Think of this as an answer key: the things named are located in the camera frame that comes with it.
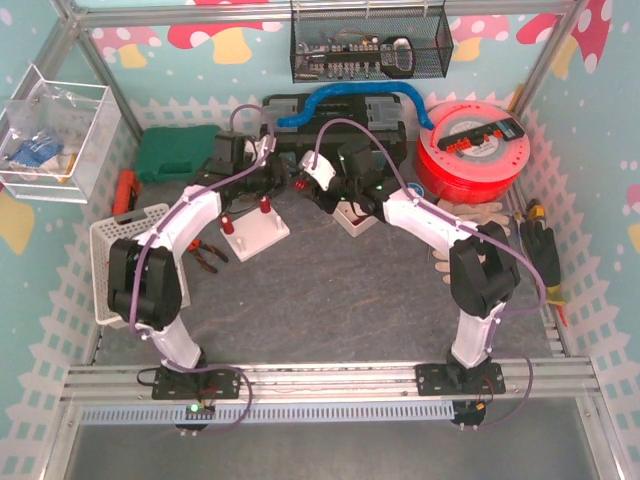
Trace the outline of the white peg fixture board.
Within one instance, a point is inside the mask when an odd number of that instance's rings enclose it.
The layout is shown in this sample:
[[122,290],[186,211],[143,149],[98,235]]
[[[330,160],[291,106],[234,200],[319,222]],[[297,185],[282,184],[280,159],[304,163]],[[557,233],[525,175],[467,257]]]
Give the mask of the white peg fixture board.
[[232,221],[234,234],[227,236],[220,231],[240,262],[249,260],[290,234],[289,227],[273,207],[268,214],[256,208]]

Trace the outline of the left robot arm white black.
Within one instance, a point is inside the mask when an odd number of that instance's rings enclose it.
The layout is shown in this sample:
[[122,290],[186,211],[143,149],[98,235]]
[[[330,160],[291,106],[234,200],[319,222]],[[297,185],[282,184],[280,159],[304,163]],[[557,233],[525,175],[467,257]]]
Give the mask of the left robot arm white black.
[[256,140],[235,131],[219,132],[214,155],[160,220],[110,247],[109,309],[128,323],[132,333],[152,341],[161,364],[173,371],[206,370],[201,347],[180,318],[183,287],[178,262],[201,231],[237,197],[267,193],[284,182],[285,169],[269,164],[275,149],[273,133]]

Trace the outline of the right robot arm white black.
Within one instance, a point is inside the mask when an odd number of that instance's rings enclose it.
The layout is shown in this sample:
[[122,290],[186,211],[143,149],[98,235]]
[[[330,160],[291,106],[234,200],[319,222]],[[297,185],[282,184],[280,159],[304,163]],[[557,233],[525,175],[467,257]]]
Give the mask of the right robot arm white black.
[[459,309],[450,361],[474,370],[491,355],[490,339],[520,283],[516,252],[495,221],[464,220],[411,190],[391,161],[379,167],[368,143],[345,145],[330,160],[307,151],[299,168],[311,180],[312,198],[333,211],[341,201],[415,236],[445,257],[450,292]]

